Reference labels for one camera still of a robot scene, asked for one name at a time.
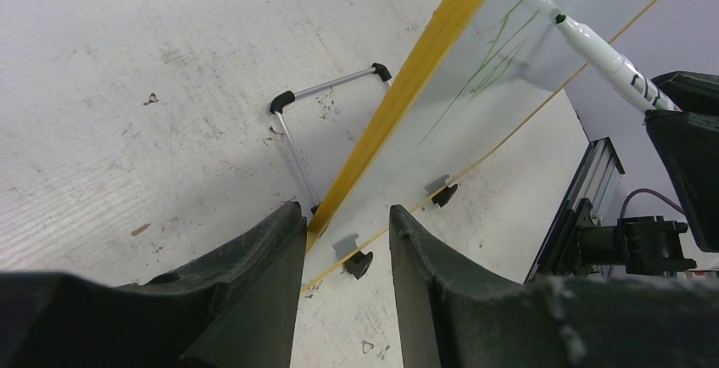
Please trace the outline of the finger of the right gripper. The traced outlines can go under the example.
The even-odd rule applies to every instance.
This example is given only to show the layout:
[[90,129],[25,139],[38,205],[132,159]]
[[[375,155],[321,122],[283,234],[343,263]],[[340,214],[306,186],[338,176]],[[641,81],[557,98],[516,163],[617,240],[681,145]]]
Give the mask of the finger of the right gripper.
[[718,251],[718,118],[655,110],[645,129],[670,177],[699,249]]
[[718,75],[673,71],[652,81],[682,111],[718,116]]

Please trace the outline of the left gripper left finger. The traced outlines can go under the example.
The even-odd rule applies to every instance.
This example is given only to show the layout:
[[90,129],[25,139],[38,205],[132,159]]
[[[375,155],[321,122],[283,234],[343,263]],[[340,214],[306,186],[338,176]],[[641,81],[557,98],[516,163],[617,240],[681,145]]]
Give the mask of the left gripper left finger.
[[287,367],[307,221],[287,201],[241,236],[138,285],[1,275],[4,367]]

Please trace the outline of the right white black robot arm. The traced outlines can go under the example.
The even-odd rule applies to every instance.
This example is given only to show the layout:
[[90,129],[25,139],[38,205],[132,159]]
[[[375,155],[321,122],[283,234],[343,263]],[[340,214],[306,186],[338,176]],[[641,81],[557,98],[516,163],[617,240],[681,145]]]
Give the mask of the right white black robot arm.
[[680,235],[699,249],[718,250],[718,77],[675,71],[654,78],[680,112],[646,114],[644,128],[677,194],[684,222],[661,215],[628,217],[624,202],[614,225],[592,220],[610,177],[623,174],[610,139],[589,143],[531,272],[587,275],[594,266],[623,265],[627,273],[676,274],[695,268]]

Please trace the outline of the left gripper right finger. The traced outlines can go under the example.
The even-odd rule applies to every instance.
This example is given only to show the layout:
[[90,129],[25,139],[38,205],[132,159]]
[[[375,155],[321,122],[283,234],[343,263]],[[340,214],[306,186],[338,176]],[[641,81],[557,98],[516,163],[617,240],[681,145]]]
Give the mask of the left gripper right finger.
[[523,285],[388,217],[407,367],[715,367],[718,285],[655,276],[548,276]]

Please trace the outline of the yellow framed whiteboard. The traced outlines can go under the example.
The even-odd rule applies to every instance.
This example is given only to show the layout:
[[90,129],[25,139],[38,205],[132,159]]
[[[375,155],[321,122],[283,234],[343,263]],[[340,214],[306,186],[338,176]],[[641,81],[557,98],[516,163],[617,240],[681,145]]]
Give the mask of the yellow framed whiteboard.
[[619,52],[614,40],[657,1],[442,0],[371,125],[389,128],[414,102],[431,107],[423,136],[448,138],[456,180],[592,67],[555,28],[557,14]]

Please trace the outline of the white green marker pen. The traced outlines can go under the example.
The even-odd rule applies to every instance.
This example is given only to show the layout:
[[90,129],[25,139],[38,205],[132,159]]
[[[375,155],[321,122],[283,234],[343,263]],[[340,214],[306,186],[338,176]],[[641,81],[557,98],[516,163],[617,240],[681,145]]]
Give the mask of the white green marker pen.
[[642,113],[650,110],[681,112],[652,80],[591,27],[567,14],[557,14],[554,25],[570,47],[635,109]]

